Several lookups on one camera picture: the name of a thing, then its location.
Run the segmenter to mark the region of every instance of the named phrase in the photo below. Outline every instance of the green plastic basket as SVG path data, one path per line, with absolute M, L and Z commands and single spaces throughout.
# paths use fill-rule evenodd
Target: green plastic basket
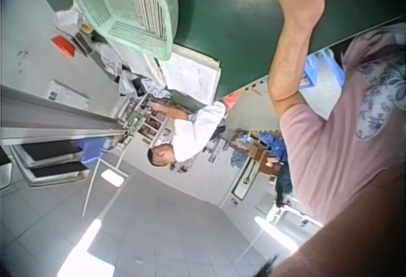
M 178 28 L 178 0 L 75 0 L 107 40 L 168 60 Z

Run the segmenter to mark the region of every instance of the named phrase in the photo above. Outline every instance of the person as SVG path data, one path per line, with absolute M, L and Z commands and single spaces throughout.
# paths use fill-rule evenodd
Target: person
M 268 90 L 280 119 L 295 197 L 324 227 L 256 277 L 406 276 L 405 24 L 356 37 L 341 96 L 327 120 L 299 93 L 325 0 L 278 0 L 284 26 Z
M 292 205 L 290 197 L 293 192 L 293 187 L 288 162 L 284 162 L 278 172 L 277 181 L 275 183 L 275 191 L 277 193 L 275 203 L 278 208 L 285 205 Z
M 209 142 L 226 113 L 226 106 L 216 101 L 196 114 L 187 115 L 182 109 L 160 103 L 149 103 L 152 110 L 174 119 L 174 136 L 171 143 L 150 148 L 147 153 L 153 166 L 162 167 L 192 158 Z

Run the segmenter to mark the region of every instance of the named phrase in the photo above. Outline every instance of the skin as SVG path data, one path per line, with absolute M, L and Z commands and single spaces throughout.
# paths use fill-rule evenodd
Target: skin
M 305 103 L 299 93 L 311 33 L 325 0 L 279 0 L 285 23 L 268 80 L 279 118 Z M 291 276 L 406 276 L 405 169 L 382 171 L 333 221 L 271 274 Z
M 162 112 L 167 117 L 178 120 L 188 120 L 188 115 L 183 110 L 174 106 L 162 105 L 160 103 L 150 102 L 149 107 L 157 112 Z M 157 165 L 165 166 L 167 164 L 176 162 L 172 145 L 163 144 L 152 148 L 154 153 L 153 161 Z
M 165 166 L 167 164 L 176 162 L 171 144 L 155 146 L 151 150 L 154 153 L 154 163 L 157 165 Z

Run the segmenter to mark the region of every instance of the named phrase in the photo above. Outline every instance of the white shirt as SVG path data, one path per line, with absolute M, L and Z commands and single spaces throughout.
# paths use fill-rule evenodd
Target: white shirt
M 189 120 L 174 121 L 173 152 L 177 162 L 184 162 L 198 154 L 210 141 L 224 117 L 226 106 L 216 101 L 211 106 L 190 115 Z

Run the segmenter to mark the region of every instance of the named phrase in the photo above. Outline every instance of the workbench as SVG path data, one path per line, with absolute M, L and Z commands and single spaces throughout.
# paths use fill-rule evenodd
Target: workbench
M 55 10 L 71 0 L 47 0 Z M 396 19 L 403 0 L 327 0 L 311 40 L 314 52 Z M 268 73 L 283 25 L 277 0 L 179 0 L 174 42 L 221 61 L 217 99 Z

